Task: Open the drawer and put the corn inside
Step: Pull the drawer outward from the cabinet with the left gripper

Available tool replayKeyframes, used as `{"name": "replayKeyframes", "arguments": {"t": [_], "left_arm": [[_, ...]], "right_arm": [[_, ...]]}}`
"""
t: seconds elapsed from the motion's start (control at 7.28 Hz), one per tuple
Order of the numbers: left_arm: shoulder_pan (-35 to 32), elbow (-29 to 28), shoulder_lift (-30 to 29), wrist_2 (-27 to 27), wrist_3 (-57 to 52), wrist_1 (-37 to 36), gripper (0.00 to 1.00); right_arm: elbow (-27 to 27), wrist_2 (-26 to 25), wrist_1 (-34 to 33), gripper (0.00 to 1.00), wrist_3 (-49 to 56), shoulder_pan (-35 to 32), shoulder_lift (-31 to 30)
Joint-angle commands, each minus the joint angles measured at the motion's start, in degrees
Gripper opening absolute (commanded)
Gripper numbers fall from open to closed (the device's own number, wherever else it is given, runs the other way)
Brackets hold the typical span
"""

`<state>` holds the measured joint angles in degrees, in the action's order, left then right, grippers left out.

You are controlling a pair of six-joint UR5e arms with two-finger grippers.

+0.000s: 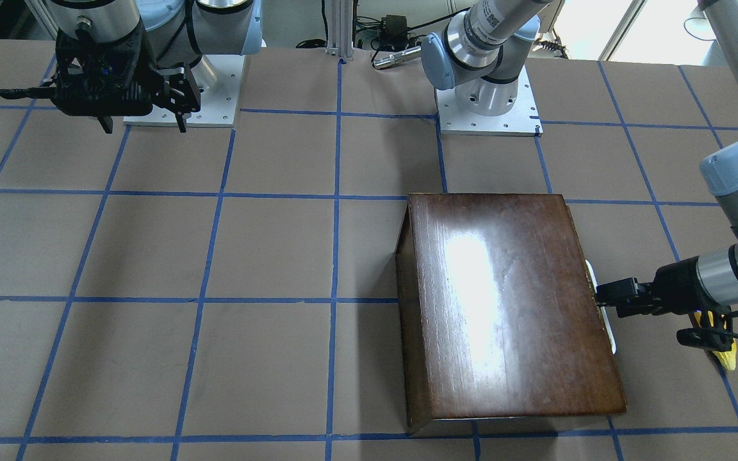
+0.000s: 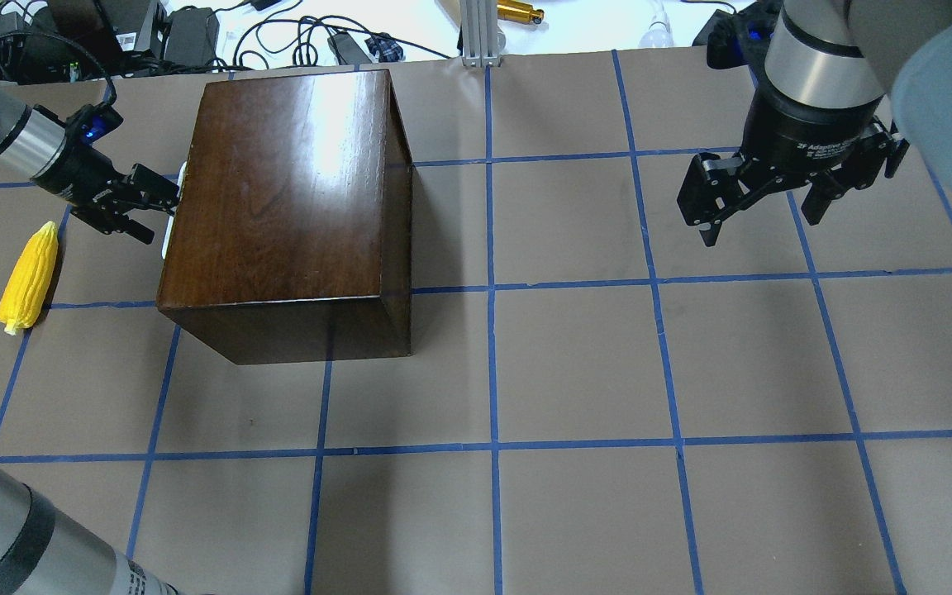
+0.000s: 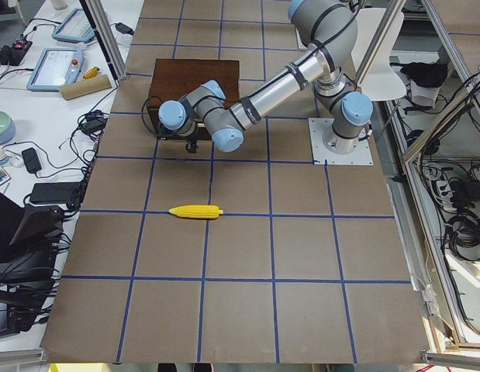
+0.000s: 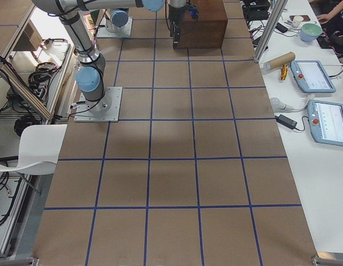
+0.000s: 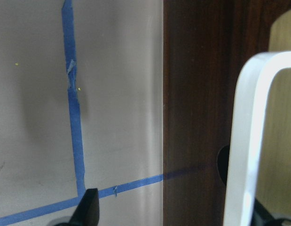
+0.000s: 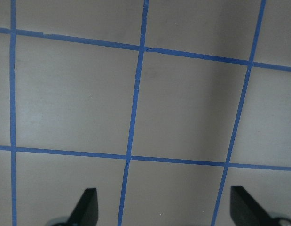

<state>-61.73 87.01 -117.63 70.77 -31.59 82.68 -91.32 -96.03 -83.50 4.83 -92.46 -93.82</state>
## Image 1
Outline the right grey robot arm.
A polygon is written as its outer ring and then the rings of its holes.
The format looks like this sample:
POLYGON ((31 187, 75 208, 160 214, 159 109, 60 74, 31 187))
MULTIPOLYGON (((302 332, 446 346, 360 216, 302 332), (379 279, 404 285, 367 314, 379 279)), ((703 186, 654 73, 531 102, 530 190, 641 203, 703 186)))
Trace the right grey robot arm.
POLYGON ((233 127, 244 58, 263 46, 259 1, 47 1, 56 68, 8 100, 46 99, 105 133, 127 125, 233 127))

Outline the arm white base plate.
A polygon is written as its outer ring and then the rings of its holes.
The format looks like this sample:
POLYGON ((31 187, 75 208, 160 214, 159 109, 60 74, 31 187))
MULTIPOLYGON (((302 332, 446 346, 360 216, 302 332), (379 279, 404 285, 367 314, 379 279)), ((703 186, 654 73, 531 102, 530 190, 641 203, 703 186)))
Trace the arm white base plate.
MULTIPOLYGON (((187 128, 234 127, 238 99, 244 75, 246 56, 203 55, 191 70, 200 90, 201 111, 193 111, 184 120, 187 128)), ((140 117, 124 117, 125 125, 176 127, 176 115, 153 105, 151 113, 140 117)))
POLYGON ((543 133, 527 68, 518 79, 500 84, 475 79, 434 91, 445 134, 535 136, 543 133))

